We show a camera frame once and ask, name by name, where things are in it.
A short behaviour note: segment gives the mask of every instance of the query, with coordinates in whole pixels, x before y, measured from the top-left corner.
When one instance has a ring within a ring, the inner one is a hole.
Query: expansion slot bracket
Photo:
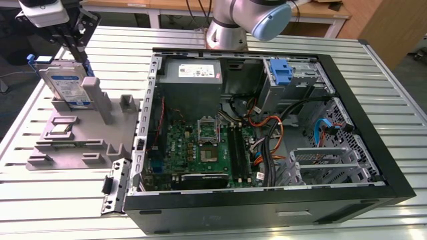
[[[125,214],[124,202],[128,192],[129,172],[132,161],[121,158],[112,162],[109,175],[105,176],[101,192],[105,194],[100,215],[122,215]]]

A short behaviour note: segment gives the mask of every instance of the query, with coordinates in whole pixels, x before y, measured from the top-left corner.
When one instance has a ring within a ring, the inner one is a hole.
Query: small chip
[[[57,124],[54,125],[54,127],[52,128],[50,130],[50,134],[57,134],[57,135],[61,135],[61,134],[66,134],[66,132],[70,130],[72,128],[72,125],[70,124]]]

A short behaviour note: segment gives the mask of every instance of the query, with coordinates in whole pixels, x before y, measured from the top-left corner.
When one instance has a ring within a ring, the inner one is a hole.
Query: white label
[[[178,65],[180,78],[214,78],[213,65],[208,64],[181,64]]]
[[[140,7],[140,8],[145,8],[146,5],[145,4],[137,4],[137,3],[128,3],[126,4],[129,7]]]
[[[256,173],[256,179],[264,180],[264,173],[257,172],[257,173]]]
[[[336,18],[336,19],[347,19],[347,18],[348,18],[348,16],[343,16],[343,15],[333,15],[333,18]]]
[[[80,106],[89,104],[90,100],[85,90],[80,86],[77,76],[53,75],[50,76],[50,81],[65,102]]]
[[[261,112],[261,109],[257,106],[253,106],[253,111],[258,114]]]

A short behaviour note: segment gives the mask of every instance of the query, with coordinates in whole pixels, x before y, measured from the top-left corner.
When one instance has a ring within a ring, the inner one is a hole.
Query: blue latch
[[[286,60],[270,59],[269,70],[273,74],[276,85],[288,85],[290,83],[293,74]]]

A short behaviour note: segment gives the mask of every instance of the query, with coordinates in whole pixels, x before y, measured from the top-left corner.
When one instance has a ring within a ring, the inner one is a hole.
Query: aluminum table
[[[280,36],[246,38],[253,51],[332,56],[416,197],[341,224],[178,234],[181,239],[360,240],[427,238],[427,117],[368,45],[356,40]],[[196,31],[100,26],[86,46],[100,86],[112,98],[142,99],[153,47],[204,48]],[[62,50],[57,57],[72,58]],[[100,217],[109,169],[28,171],[25,163],[52,111],[42,81],[0,144],[0,238],[114,239],[144,233],[124,216]]]

